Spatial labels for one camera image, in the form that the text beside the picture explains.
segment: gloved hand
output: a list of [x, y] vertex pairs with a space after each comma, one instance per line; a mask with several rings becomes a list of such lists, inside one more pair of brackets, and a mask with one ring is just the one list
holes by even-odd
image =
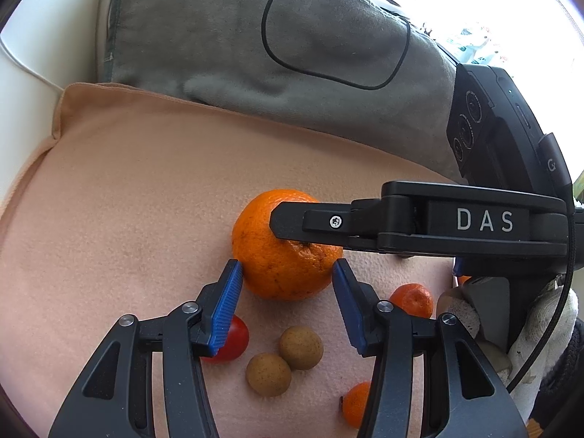
[[[509, 353], [506, 354], [496, 345], [483, 341], [479, 335], [477, 344], [506, 386], [525, 363], [539, 338], [543, 335], [556, 309], [561, 291], [562, 287], [552, 287], [536, 299], [527, 316], [527, 321]], [[576, 322], [577, 311], [577, 297], [570, 290], [566, 306], [550, 340], [525, 377], [511, 393], [524, 422], [529, 420], [542, 379], [551, 371], [568, 346]], [[455, 314], [472, 337], [477, 338], [481, 322], [476, 310], [462, 296], [460, 287], [449, 290], [440, 296], [436, 305], [436, 314], [439, 315], [443, 312]]]

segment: pink cloth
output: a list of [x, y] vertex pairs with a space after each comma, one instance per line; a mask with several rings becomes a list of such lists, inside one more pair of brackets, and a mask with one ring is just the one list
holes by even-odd
[[[258, 193], [290, 187], [349, 202], [378, 197], [396, 178], [446, 181], [351, 141], [111, 85], [66, 90], [54, 139], [40, 151], [53, 145], [0, 218], [0, 383], [41, 437], [119, 316], [165, 315], [218, 279], [233, 223]], [[415, 281], [437, 299], [452, 283], [447, 258], [345, 254], [380, 297]], [[237, 315], [250, 330], [247, 351], [204, 365], [221, 437], [354, 437], [339, 397], [370, 379], [373, 359], [349, 345], [332, 287], [294, 303], [244, 290]], [[295, 324], [320, 335], [323, 359], [295, 371], [284, 395], [261, 398], [245, 366], [256, 353], [276, 352]], [[154, 369], [157, 436], [165, 437], [160, 357]], [[412, 436], [421, 385], [417, 361]]]

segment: red tomato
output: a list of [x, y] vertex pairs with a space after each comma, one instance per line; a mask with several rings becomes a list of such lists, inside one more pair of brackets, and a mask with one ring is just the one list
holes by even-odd
[[225, 345], [215, 357], [201, 357], [201, 359], [213, 364], [237, 359], [247, 349], [247, 344], [249, 344], [249, 329], [241, 318], [233, 315]]

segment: gray blanket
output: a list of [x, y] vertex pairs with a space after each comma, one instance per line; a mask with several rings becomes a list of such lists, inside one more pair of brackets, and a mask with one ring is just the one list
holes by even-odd
[[[454, 67], [432, 40], [413, 29], [393, 82], [354, 89], [271, 60], [266, 1], [111, 0], [101, 79], [348, 138], [460, 181], [446, 139]], [[370, 86], [393, 71], [406, 32], [369, 0], [274, 0], [267, 24], [280, 59]]]

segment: large orange fruit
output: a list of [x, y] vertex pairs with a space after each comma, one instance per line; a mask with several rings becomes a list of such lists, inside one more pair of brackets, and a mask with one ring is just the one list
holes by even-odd
[[389, 297], [389, 301], [412, 316], [430, 318], [434, 311], [432, 294], [419, 283], [401, 285]]
[[361, 382], [354, 386], [343, 397], [341, 410], [349, 426], [359, 428], [365, 415], [365, 406], [369, 397], [370, 382]]
[[270, 300], [303, 300], [331, 282], [332, 264], [343, 248], [277, 239], [270, 214], [283, 201], [316, 203], [294, 189], [274, 189], [253, 199], [235, 221], [233, 257], [243, 265], [243, 280], [256, 295]]

